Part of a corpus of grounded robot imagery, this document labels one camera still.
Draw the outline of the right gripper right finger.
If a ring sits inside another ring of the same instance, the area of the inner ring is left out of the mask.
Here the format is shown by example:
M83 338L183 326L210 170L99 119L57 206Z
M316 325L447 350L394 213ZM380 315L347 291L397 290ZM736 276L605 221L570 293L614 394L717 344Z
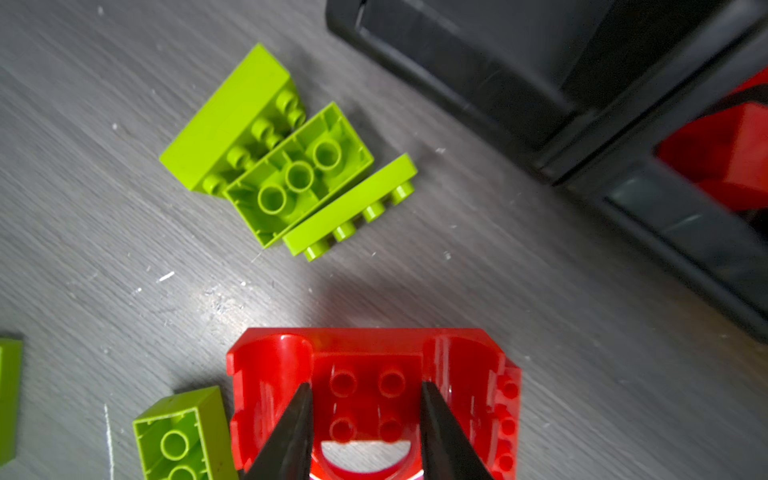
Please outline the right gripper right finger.
M425 479L491 480L437 386L421 384L421 458Z

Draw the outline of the green lego brick front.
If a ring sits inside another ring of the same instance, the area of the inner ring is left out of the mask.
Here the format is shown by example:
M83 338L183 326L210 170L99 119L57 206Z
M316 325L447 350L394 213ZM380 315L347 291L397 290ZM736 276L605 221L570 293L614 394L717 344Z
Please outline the green lego brick front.
M15 458L23 342L1 339L1 466Z

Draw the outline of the small red lego brick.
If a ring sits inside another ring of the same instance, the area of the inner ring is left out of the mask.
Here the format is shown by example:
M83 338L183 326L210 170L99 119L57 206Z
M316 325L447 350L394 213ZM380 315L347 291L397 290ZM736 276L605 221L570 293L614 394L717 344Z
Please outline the small red lego brick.
M767 71L656 147L656 156L731 211L767 207Z

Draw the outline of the green lego brick cluster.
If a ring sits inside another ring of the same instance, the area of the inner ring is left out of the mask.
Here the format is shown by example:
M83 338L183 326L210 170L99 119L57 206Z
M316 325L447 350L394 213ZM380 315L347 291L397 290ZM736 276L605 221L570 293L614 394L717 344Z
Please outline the green lego brick cluster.
M403 154L380 170L336 103L309 117L256 45L159 157L188 190L227 200L262 248L313 262L414 191Z

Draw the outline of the red lego arch piece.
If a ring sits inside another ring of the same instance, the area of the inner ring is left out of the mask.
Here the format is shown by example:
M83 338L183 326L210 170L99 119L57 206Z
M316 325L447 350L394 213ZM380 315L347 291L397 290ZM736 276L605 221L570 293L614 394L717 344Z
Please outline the red lego arch piece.
M406 441L381 479L420 479L421 387L444 398L490 477L516 475L521 369L472 328L250 328L227 355L234 464L252 469L303 384L313 396L313 479L350 479L327 442Z

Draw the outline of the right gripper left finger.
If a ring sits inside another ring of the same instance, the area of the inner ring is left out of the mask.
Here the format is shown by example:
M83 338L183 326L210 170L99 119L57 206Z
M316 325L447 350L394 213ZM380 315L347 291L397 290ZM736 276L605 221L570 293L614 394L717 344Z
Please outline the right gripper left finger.
M313 392L302 383L244 479L309 479L313 441Z

